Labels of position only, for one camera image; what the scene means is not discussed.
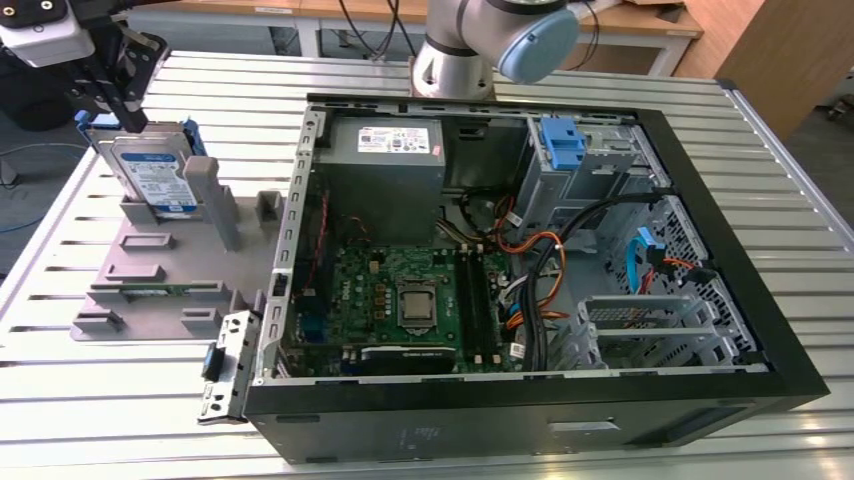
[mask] small circuit board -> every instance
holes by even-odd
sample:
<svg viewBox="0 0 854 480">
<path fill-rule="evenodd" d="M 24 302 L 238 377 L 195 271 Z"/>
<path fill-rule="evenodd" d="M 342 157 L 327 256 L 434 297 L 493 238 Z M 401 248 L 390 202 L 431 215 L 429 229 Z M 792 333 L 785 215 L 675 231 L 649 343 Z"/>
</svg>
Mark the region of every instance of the small circuit board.
<svg viewBox="0 0 854 480">
<path fill-rule="evenodd" d="M 459 270 L 461 261 L 475 257 L 479 268 L 474 275 L 483 277 L 478 279 L 483 287 L 470 294 L 473 282 L 461 275 L 473 274 Z M 355 373 L 349 372 L 350 364 L 390 355 L 395 347 L 423 348 L 418 355 L 451 355 L 457 373 L 506 371 L 511 367 L 499 354 L 495 310 L 506 273 L 503 253 L 413 247 L 341 249 L 329 313 L 325 318 L 303 315 L 301 319 L 307 373 Z M 465 313 L 474 303 L 479 304 L 478 322 Z M 489 352 L 477 350 L 482 345 Z"/>
</svg>

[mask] metal bracket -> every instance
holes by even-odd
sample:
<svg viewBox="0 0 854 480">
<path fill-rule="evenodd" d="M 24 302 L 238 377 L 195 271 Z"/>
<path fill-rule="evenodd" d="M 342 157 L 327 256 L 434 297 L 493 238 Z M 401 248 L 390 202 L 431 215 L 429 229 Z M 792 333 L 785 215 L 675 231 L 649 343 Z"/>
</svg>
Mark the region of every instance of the metal bracket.
<svg viewBox="0 0 854 480">
<path fill-rule="evenodd" d="M 255 347 L 262 319 L 251 311 L 232 313 L 223 319 L 219 337 L 204 360 L 206 378 L 202 396 L 200 425 L 246 423 L 243 404 L 250 388 Z"/>
</svg>

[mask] ram slot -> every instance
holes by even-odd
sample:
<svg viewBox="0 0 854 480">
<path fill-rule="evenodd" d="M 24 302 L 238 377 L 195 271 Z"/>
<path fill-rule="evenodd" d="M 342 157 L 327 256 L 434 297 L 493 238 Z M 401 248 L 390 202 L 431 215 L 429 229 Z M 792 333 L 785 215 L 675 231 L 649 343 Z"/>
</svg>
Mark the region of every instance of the ram slot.
<svg viewBox="0 0 854 480">
<path fill-rule="evenodd" d="M 478 325 L 474 312 L 474 297 L 471 296 L 470 252 L 458 251 L 454 255 L 454 276 L 457 280 L 457 306 L 459 322 L 463 332 L 463 355 L 474 359 L 478 354 Z"/>
<path fill-rule="evenodd" d="M 478 353 L 485 363 L 493 362 L 493 354 L 498 353 L 495 344 L 495 325 L 490 308 L 490 283 L 483 266 L 483 255 L 473 254 L 469 262 L 469 285 L 477 326 Z"/>
</svg>

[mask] slotted metal table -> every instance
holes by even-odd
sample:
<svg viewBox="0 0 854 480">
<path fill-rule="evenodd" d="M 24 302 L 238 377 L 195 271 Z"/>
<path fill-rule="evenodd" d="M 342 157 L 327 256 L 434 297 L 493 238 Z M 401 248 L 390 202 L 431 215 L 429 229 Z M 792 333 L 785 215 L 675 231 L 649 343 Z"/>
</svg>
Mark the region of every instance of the slotted metal table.
<svg viewBox="0 0 854 480">
<path fill-rule="evenodd" d="M 403 63 L 175 52 L 146 107 L 152 120 L 196 120 L 223 183 L 254 196 L 287 191 L 306 93 L 407 95 L 407 75 Z M 122 221 L 119 182 L 90 152 L 0 287 L 0 477 L 854 477 L 854 235 L 741 94 L 591 73 L 497 77 L 497 92 L 665 112 L 832 395 L 678 449 L 291 467 L 251 425 L 196 426 L 207 342 L 70 338 Z"/>
</svg>

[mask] sticker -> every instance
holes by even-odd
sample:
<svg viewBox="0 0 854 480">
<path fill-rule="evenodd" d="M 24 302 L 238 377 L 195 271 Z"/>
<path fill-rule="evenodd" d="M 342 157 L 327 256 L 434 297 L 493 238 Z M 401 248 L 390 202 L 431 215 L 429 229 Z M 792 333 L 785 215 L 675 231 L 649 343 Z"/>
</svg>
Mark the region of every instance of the sticker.
<svg viewBox="0 0 854 480">
<path fill-rule="evenodd" d="M 430 153 L 426 128 L 365 127 L 359 129 L 359 153 Z"/>
<path fill-rule="evenodd" d="M 510 356 L 513 358 L 525 358 L 525 345 L 522 345 L 521 343 L 511 343 Z"/>
<path fill-rule="evenodd" d="M 255 13 L 278 13 L 279 15 L 290 15 L 294 10 L 290 8 L 255 7 Z"/>
<path fill-rule="evenodd" d="M 513 223 L 517 227 L 522 225 L 522 217 L 513 212 L 507 212 L 507 221 Z"/>
<path fill-rule="evenodd" d="M 180 162 L 170 153 L 123 153 L 126 170 L 146 201 L 162 212 L 196 210 L 196 197 L 179 176 Z"/>
</svg>

